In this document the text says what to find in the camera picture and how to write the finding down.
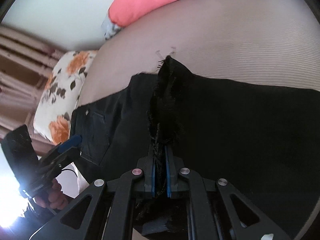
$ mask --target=hand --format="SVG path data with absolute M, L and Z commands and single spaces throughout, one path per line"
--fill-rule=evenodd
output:
M 47 190 L 48 199 L 46 201 L 39 196 L 36 196 L 34 200 L 36 204 L 38 204 L 43 208 L 46 208 L 48 206 L 48 204 L 46 204 L 47 202 L 50 204 L 50 207 L 52 209 L 57 208 L 59 210 L 62 210 L 68 205 L 69 203 L 68 198 L 66 195 L 64 195 L 63 191 L 61 191 L 62 187 L 60 183 L 58 183 L 57 179 L 53 179 L 52 183 L 53 183 L 52 188 Z

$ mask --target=finger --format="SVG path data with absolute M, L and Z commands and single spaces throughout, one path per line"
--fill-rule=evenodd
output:
M 50 203 L 57 201 L 57 199 L 63 195 L 62 191 L 53 190 L 53 189 L 49 190 L 48 194 L 49 194 L 48 200 Z
M 68 205 L 68 200 L 65 198 L 62 202 L 62 204 L 58 207 L 59 210 L 64 209 Z
M 47 207 L 47 205 L 46 205 L 46 203 L 44 202 L 44 200 L 43 200 L 42 198 L 38 197 L 38 196 L 36 196 L 36 197 L 34 198 L 34 201 L 35 201 L 35 203 L 36 203 L 37 205 L 39 205 L 40 207 L 43 207 L 43 208 Z
M 61 196 L 55 202 L 52 202 L 50 204 L 50 207 L 53 208 L 53 209 L 56 209 L 56 208 L 58 208 L 58 207 L 60 207 L 62 205 L 64 200 L 65 200 L 65 196 Z
M 62 189 L 62 186 L 60 183 L 56 182 L 56 183 L 53 183 L 52 189 L 60 191 Z

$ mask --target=blue handle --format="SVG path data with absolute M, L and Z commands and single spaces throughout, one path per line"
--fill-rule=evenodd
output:
M 58 153 L 64 153 L 69 150 L 71 147 L 77 147 L 82 143 L 81 135 L 73 135 L 69 140 L 65 141 L 58 146 Z

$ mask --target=orange flower print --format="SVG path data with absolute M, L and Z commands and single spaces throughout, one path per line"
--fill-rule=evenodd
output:
M 53 78 L 53 74 L 51 73 L 50 77 L 48 78 L 47 83 L 45 84 L 44 90 L 48 90 L 51 87 L 52 78 Z
M 64 119 L 62 115 L 59 115 L 56 121 L 50 122 L 49 130 L 51 133 L 52 141 L 55 145 L 68 140 L 69 124 L 68 121 Z
M 75 73 L 81 67 L 83 67 L 89 59 L 89 52 L 81 51 L 73 57 L 73 60 L 69 63 L 67 67 L 67 73 L 69 75 Z

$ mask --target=black cable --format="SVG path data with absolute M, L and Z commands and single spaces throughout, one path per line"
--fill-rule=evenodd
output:
M 72 171 L 75 175 L 76 175 L 76 177 L 78 177 L 78 175 L 76 174 L 76 172 L 74 171 L 74 170 L 72 170 L 72 169 L 63 169 L 63 170 L 61 170 L 61 172 L 62 171 Z

